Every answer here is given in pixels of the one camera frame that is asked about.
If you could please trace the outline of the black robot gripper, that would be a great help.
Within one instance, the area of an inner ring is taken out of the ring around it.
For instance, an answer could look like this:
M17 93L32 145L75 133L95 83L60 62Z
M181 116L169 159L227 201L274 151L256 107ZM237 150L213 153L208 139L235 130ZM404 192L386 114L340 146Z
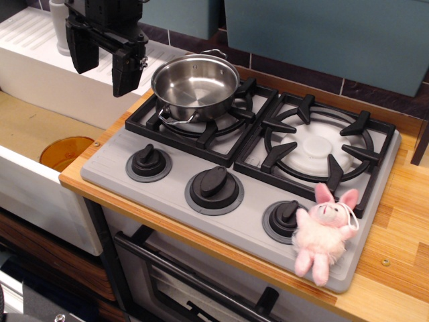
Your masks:
M99 47L113 54L113 96L134 91L147 66L147 36L138 26L143 1L66 1L66 39L74 68L82 74L99 65Z

